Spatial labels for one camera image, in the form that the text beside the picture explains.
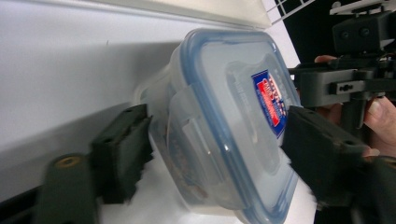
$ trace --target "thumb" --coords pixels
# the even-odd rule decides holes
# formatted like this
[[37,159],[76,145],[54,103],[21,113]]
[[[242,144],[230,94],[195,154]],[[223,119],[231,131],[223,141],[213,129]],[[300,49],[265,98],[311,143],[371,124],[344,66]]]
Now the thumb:
[[396,154],[396,107],[386,97],[376,98],[371,103],[364,118],[364,123],[375,134],[372,144],[386,154]]

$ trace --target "red and blue sticker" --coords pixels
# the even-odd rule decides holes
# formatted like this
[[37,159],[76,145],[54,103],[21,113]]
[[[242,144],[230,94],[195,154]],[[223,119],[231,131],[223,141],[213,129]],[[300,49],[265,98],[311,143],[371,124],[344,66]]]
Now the red and blue sticker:
[[262,112],[276,137],[279,137],[286,125],[286,107],[282,95],[268,70],[252,78]]

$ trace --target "blue label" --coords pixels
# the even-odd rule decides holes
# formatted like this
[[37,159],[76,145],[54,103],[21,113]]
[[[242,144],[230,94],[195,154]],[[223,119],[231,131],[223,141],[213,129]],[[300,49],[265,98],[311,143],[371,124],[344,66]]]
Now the blue label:
[[282,95],[268,70],[251,77],[262,112],[276,137],[279,137],[286,125],[286,107]]

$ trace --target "sticker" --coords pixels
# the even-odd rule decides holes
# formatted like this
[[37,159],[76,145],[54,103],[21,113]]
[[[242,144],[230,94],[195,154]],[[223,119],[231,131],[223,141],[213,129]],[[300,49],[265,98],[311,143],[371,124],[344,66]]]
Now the sticker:
[[286,125],[286,107],[279,88],[268,70],[252,78],[262,112],[276,137],[279,137]]

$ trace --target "container lid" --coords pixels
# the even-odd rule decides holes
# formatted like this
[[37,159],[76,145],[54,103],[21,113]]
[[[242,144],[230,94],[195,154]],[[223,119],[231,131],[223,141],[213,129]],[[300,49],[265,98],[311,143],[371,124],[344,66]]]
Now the container lid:
[[290,105],[300,105],[266,33],[195,30],[180,45],[181,74],[216,142],[250,223],[283,222],[297,177],[279,148]]

